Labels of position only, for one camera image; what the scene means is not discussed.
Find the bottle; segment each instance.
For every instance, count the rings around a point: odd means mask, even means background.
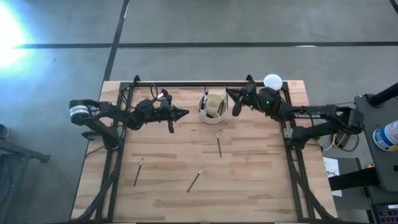
[[[398,150],[398,120],[374,130],[372,138],[374,143],[384,151]]]
[[[275,91],[279,91],[282,88],[283,81],[277,74],[268,74],[264,78],[264,86],[269,87]]]

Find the black stand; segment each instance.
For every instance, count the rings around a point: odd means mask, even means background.
[[[331,190],[343,190],[353,187],[366,187],[370,185],[379,185],[376,168],[361,169],[349,174],[343,174],[329,178]]]
[[[366,95],[368,102],[375,108],[383,107],[383,103],[391,98],[398,96],[398,83],[390,86],[376,95]]]
[[[135,84],[139,81],[139,77],[136,76],[133,83],[129,83],[126,85],[125,83],[121,83],[119,87],[119,91],[124,93],[124,91],[128,91],[127,94],[127,105],[124,107],[125,112],[129,112],[130,107],[128,105],[131,104],[132,101],[132,93]],[[116,107],[118,109],[122,106],[122,97],[119,95],[118,101],[116,103]],[[105,167],[103,171],[103,178],[101,182],[101,188],[94,198],[92,203],[87,207],[85,212],[80,215],[77,219],[71,220],[72,223],[109,223],[113,220],[113,212],[114,206],[116,203],[116,196],[118,191],[118,184],[119,184],[119,176],[123,158],[123,150],[124,150],[124,143],[126,140],[126,129],[125,125],[123,125],[122,135],[119,137],[118,135],[118,121],[114,120],[113,125],[108,127],[104,123],[99,120],[92,120],[89,123],[86,123],[89,128],[95,131],[102,136],[105,148],[108,150],[105,160]],[[114,154],[114,151],[117,152],[116,162],[114,165],[114,169],[110,172],[111,168],[111,161]],[[111,188],[111,196],[109,200],[109,209],[106,218],[103,218],[103,207],[104,207],[104,198],[107,191]],[[95,219],[90,220],[90,218],[95,213]]]
[[[34,158],[41,162],[48,162],[50,155],[45,155],[0,139],[0,158],[0,177],[3,175],[7,177],[4,178],[7,182],[2,181],[1,187],[8,188],[6,191],[2,191],[5,195],[1,196],[0,223],[3,223],[15,191],[24,177],[30,159]]]

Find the yellow cable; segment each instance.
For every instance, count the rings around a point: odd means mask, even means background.
[[[336,134],[333,135],[333,140],[331,141],[331,143],[333,144],[333,146],[336,147],[335,141],[336,141]]]
[[[343,142],[343,140],[344,140],[344,138],[346,138],[346,136],[347,135],[344,133],[343,137],[341,137],[341,140],[337,143],[336,147],[338,147]]]

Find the label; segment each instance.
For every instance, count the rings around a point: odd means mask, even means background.
[[[88,114],[88,108],[87,108],[87,106],[77,105],[77,106],[73,106],[72,108],[70,108],[69,112],[70,112],[70,116],[73,116],[74,114],[77,114],[77,113]]]
[[[311,116],[309,114],[294,114],[294,116],[296,118],[321,118],[319,114],[311,114]]]
[[[389,123],[373,132],[373,141],[385,151],[398,149],[398,121]]]
[[[398,208],[398,205],[389,205],[388,208],[389,208],[389,209]]]

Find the black metal frame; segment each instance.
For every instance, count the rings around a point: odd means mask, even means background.
[[[158,87],[176,87],[176,86],[186,86],[186,87],[194,87],[194,86],[218,86],[218,87],[241,87],[247,84],[247,82],[154,82]],[[133,82],[122,82],[120,84],[119,90],[128,90],[128,97],[127,97],[127,103],[130,105],[132,102],[132,95],[134,91],[134,87],[148,87],[150,86],[151,82],[140,82],[140,78],[136,76],[134,78]],[[256,86],[263,86],[263,82],[256,82]],[[289,93],[289,86],[287,82],[284,82],[282,86],[282,91],[284,92],[286,102],[291,104],[292,101],[290,99],[290,93]],[[122,99],[121,96],[118,96],[118,101],[117,101],[117,107],[120,108],[122,104]],[[295,120],[291,119],[289,121],[291,128],[295,127]],[[116,128],[118,125],[118,122],[115,121],[113,123],[113,126]],[[281,122],[281,128],[282,132],[284,132],[284,129],[287,128],[286,122]],[[305,171],[305,164],[303,160],[303,155],[302,151],[295,151],[297,154],[297,163],[300,169],[300,172],[298,172],[295,168],[294,165],[294,160],[292,157],[292,152],[293,150],[289,149],[286,147],[286,141],[287,138],[285,137],[285,134],[283,134],[284,142],[285,142],[285,151],[286,151],[286,156],[287,156],[287,165],[289,167],[289,174],[290,174],[290,181],[292,184],[292,193],[293,193],[293,198],[294,198],[294,204],[295,204],[295,210],[297,214],[297,221],[298,222],[307,222],[307,223],[344,223],[344,224],[349,224],[349,223],[355,223],[355,222],[344,222],[338,219],[335,219],[331,215],[327,213],[327,211],[321,206],[319,201],[315,198],[315,196],[312,194],[309,186],[308,186],[308,179],[307,179],[307,173]],[[118,152],[117,158],[116,158],[116,163],[114,170],[112,171],[111,175],[109,176],[109,170],[111,166],[111,161],[112,161],[112,155],[113,151],[108,151],[107,156],[106,156],[106,161],[105,161],[105,167],[104,167],[104,172],[103,172],[103,179],[101,181],[101,190],[94,199],[93,203],[87,208],[87,210],[90,210],[89,213],[86,214],[84,217],[80,217],[75,220],[70,220],[69,222],[66,223],[111,223],[113,221],[113,213],[114,213],[114,206],[116,203],[116,196],[117,196],[117,190],[118,190],[118,181],[119,181],[119,174],[120,174],[120,169],[121,169],[121,162],[123,158],[123,150],[124,150],[124,142],[126,138],[125,135],[122,137],[123,145],[116,149],[115,151]],[[111,190],[111,195],[110,195],[110,201],[109,201],[109,208],[108,208],[108,214],[106,218],[102,217],[103,213],[103,204],[104,204],[104,196],[106,191],[110,188],[112,185],[112,190]],[[301,199],[300,199],[300,194],[299,194],[299,188],[297,185],[300,186],[300,188],[303,190],[304,195],[305,195],[305,201],[307,205],[307,210],[308,210],[308,218],[304,217],[303,210],[302,210],[302,205],[301,205]],[[316,219],[315,218],[315,212],[314,208],[317,210],[318,214],[321,216],[322,219]],[[95,219],[90,220],[90,217],[92,216],[93,212],[96,210],[95,214]]]
[[[7,210],[11,204],[12,198],[19,187],[20,183],[22,182],[22,178],[24,177],[24,174],[26,172],[26,169],[29,165],[29,161],[31,159],[38,159],[40,162],[48,162],[50,159],[50,155],[45,155],[40,152],[36,152],[34,150],[18,146],[16,144],[13,144],[11,142],[7,142],[4,139],[0,139],[0,151],[6,152],[5,154],[1,154],[1,157],[4,157],[2,159],[21,159],[21,168],[18,168],[15,171],[15,174],[13,175],[14,181],[10,182],[11,186],[2,200],[2,204],[0,205],[0,223],[3,222],[3,220],[6,217]],[[8,164],[8,172],[10,172],[9,175],[11,174],[10,171],[10,164]]]

